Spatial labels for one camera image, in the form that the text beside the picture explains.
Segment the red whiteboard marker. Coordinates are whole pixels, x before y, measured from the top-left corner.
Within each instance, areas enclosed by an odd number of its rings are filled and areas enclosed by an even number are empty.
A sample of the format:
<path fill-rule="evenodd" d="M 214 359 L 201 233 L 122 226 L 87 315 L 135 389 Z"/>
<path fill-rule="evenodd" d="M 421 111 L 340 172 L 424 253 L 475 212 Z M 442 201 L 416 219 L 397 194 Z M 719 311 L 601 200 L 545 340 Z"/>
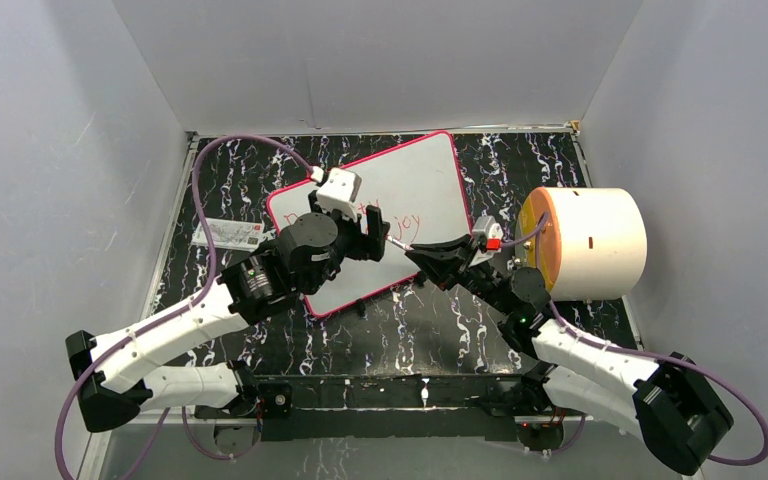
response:
<path fill-rule="evenodd" d="M 388 241 L 390 244 L 392 244 L 393 246 L 395 246 L 396 248 L 399 248 L 399 249 L 401 249 L 402 251 L 405 251 L 405 252 L 407 252 L 407 251 L 411 251 L 411 250 L 412 250 L 412 247 L 411 247 L 409 244 L 406 244 L 406 243 L 402 242 L 401 240 L 398 240 L 398 239 L 396 239 L 396 238 L 395 238 L 395 237 L 393 237 L 393 236 L 390 236 L 390 235 L 388 235 L 388 236 L 387 236 L 387 238 L 386 238 L 386 240 L 387 240 L 387 241 Z"/>

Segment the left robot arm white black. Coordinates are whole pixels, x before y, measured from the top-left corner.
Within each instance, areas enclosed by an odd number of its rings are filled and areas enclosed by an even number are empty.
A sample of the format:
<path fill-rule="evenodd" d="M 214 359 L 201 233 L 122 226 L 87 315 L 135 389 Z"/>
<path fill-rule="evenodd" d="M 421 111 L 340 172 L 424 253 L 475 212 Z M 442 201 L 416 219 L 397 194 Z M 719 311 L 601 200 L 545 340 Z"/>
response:
<path fill-rule="evenodd" d="M 110 431 L 140 413 L 198 406 L 246 416 L 261 390 L 243 361 L 208 367 L 170 362 L 201 344 L 241 332 L 315 294 L 344 260 L 380 261 L 390 231 L 377 206 L 346 217 L 314 194 L 311 210 L 225 268 L 206 287 L 115 332 L 80 330 L 65 340 L 76 399 L 91 433 Z"/>

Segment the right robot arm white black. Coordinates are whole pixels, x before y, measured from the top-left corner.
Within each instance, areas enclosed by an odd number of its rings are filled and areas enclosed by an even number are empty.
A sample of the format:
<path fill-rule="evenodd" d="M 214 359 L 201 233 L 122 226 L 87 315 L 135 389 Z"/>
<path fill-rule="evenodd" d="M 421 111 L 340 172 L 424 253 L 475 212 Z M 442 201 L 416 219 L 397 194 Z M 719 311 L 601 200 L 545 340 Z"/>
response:
<path fill-rule="evenodd" d="M 587 333 L 551 310 L 542 273 L 497 269 L 486 241 L 464 235 L 413 244 L 405 255 L 442 290 L 461 286 L 505 315 L 497 328 L 515 351 L 537 360 L 523 387 L 537 414 L 556 406 L 589 414 L 641 440 L 663 465 L 695 474 L 734 425 L 734 418 L 687 357 L 653 359 Z"/>

